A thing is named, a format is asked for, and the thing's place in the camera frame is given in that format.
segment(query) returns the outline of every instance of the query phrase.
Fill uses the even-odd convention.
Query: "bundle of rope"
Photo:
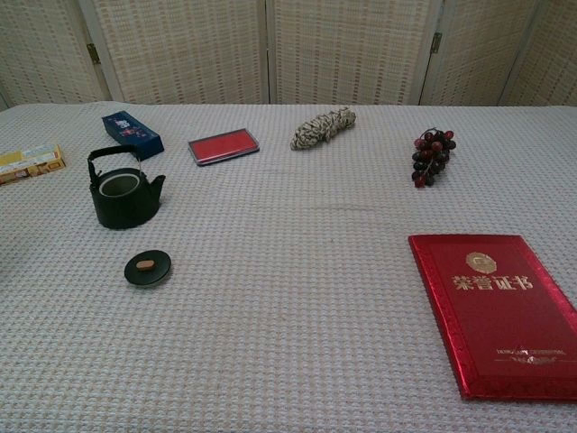
[[[318,115],[313,120],[304,122],[295,132],[290,142],[293,151],[310,149],[322,140],[329,142],[337,133],[354,125],[357,115],[348,107],[331,111],[328,115]]]

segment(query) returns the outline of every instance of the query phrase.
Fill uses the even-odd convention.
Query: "teapot lid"
[[[162,280],[170,270],[170,257],[163,251],[136,254],[124,267],[124,277],[137,286],[150,286]]]

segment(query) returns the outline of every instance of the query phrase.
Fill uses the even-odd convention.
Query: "teapot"
[[[104,227],[132,228],[156,215],[160,206],[160,192],[166,176],[158,176],[152,183],[146,179],[138,160],[138,170],[116,169],[96,174],[93,160],[116,153],[136,152],[136,146],[123,145],[93,151],[88,156],[90,193],[96,216]]]

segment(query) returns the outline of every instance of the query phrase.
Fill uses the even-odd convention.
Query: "gold emblem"
[[[483,253],[468,253],[467,264],[481,273],[493,273],[497,270],[497,262]]]

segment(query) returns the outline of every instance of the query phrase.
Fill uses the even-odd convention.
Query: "small box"
[[[66,167],[57,144],[0,155],[0,185]]]
[[[117,142],[136,146],[134,156],[140,161],[164,151],[160,136],[125,111],[107,115],[102,121],[108,134]]]

